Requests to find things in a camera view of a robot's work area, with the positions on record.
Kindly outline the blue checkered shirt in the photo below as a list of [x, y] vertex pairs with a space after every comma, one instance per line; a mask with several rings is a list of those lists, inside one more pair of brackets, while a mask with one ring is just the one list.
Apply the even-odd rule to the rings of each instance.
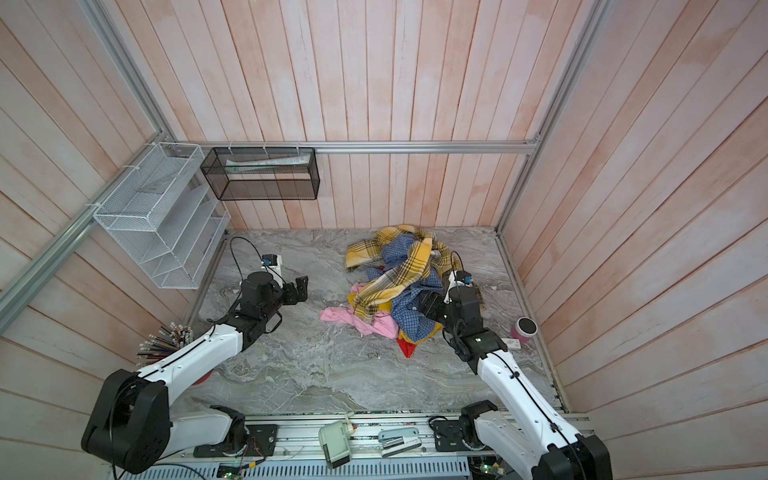
[[[410, 248], [419, 241], [420, 239], [414, 233], [405, 232], [384, 245], [382, 247], [382, 264], [366, 269], [368, 280], [373, 281], [399, 267], [407, 260]], [[439, 326], [418, 312], [418, 295], [423, 290], [442, 292], [442, 281], [438, 272], [438, 265], [441, 260], [442, 253], [432, 249], [427, 263], [427, 275], [418, 274], [417, 279], [392, 300], [392, 318], [399, 329], [404, 330], [412, 339], [417, 339], [419, 336], [431, 332], [435, 326]]]

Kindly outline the yellow plaid cloth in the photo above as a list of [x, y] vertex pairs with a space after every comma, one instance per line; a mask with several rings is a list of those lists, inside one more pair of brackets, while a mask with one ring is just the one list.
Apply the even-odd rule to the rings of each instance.
[[472, 288], [473, 280], [463, 268], [460, 255], [437, 236], [412, 225], [385, 227], [368, 239], [347, 247], [345, 268], [369, 269], [369, 281], [349, 297], [354, 315], [370, 322], [405, 292], [415, 286], [436, 288], [443, 293], [452, 286]]

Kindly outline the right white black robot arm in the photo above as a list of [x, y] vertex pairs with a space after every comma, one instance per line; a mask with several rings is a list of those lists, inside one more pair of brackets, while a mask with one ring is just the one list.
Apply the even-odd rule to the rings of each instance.
[[502, 413], [488, 400], [475, 402], [461, 410], [451, 430], [438, 427], [438, 436], [457, 447], [492, 450], [520, 479], [613, 477], [603, 441], [564, 419], [528, 380], [501, 337], [484, 326], [475, 288], [458, 284], [445, 293], [421, 294], [419, 302], [419, 311], [443, 326], [454, 353], [507, 410]]

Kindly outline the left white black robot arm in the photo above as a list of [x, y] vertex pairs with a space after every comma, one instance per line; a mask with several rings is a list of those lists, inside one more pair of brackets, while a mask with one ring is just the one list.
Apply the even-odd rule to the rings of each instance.
[[307, 298], [305, 276], [285, 282], [269, 270], [249, 274], [226, 315], [200, 338], [137, 371], [119, 369], [107, 377], [82, 435], [82, 450], [131, 474], [188, 448], [243, 455], [249, 443], [244, 414], [213, 405], [178, 416], [171, 407], [205, 374], [267, 334], [281, 307]]

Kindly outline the red cloth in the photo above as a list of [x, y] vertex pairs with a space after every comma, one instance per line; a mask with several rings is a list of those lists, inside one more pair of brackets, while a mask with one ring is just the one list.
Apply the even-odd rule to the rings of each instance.
[[417, 347], [416, 344], [408, 341], [405, 338], [398, 338], [397, 339], [397, 344], [398, 344], [400, 350], [402, 351], [403, 355], [406, 358], [408, 358], [408, 359], [410, 359], [412, 357], [412, 355], [415, 352], [416, 347]]

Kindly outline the pink cloth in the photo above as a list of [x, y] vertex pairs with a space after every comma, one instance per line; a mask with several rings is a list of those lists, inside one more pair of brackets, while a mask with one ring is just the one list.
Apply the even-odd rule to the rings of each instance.
[[319, 319], [323, 322], [353, 326], [363, 336], [377, 334], [389, 339], [397, 339], [400, 329], [391, 316], [391, 308], [391, 301], [382, 304], [370, 322], [357, 317], [351, 305], [328, 307], [320, 313]]

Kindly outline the pink cup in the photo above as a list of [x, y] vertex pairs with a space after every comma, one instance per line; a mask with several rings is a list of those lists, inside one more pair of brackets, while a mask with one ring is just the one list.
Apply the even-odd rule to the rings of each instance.
[[512, 338], [517, 339], [521, 344], [532, 340], [538, 334], [538, 324], [529, 317], [519, 317], [510, 330]]

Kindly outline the red pencil holder with pencils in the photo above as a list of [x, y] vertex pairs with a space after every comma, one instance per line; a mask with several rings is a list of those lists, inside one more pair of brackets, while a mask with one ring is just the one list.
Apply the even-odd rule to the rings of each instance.
[[188, 326], [161, 327], [139, 345], [135, 384], [157, 383], [181, 391], [190, 387], [215, 366], [216, 333], [216, 326], [198, 337]]

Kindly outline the black mesh basket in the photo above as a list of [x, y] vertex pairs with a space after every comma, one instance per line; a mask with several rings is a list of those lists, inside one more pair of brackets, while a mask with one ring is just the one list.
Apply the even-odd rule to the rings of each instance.
[[304, 147], [214, 147], [201, 171], [222, 201], [315, 200], [315, 151]]

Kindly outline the grey stapler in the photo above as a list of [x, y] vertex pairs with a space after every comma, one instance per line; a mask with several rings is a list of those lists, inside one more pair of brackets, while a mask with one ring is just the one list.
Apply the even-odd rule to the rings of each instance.
[[382, 430], [378, 434], [378, 441], [383, 458], [422, 447], [419, 430], [414, 426]]

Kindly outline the white green device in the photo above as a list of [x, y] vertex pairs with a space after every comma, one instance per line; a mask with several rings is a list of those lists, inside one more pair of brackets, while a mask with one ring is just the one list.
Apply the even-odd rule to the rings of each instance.
[[329, 469], [351, 460], [351, 436], [355, 430], [349, 420], [336, 421], [319, 429], [318, 438]]

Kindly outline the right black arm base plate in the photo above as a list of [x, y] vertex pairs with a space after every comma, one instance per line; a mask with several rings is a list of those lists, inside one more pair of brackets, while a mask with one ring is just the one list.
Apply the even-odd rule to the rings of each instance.
[[476, 428], [478, 419], [460, 416], [458, 419], [448, 419], [444, 416], [430, 417], [427, 421], [432, 430], [435, 447], [439, 452], [469, 452], [470, 454], [480, 454], [481, 452], [493, 451], [502, 453], [511, 450], [515, 444], [508, 435], [502, 435], [493, 432], [489, 422], [481, 425], [481, 430], [490, 440], [486, 444], [481, 438]]

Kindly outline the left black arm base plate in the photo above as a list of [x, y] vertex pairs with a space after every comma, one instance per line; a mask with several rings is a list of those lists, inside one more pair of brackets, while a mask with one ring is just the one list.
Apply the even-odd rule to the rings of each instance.
[[195, 458], [232, 456], [270, 457], [277, 441], [277, 424], [246, 424], [241, 432], [228, 434], [218, 444], [201, 445], [193, 450]]

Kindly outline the horizontal aluminium rail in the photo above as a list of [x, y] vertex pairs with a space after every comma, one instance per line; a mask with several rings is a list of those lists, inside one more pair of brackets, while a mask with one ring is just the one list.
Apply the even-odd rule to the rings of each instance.
[[536, 141], [256, 141], [193, 142], [204, 151], [212, 148], [253, 148], [272, 152], [312, 149], [317, 154], [530, 154]]

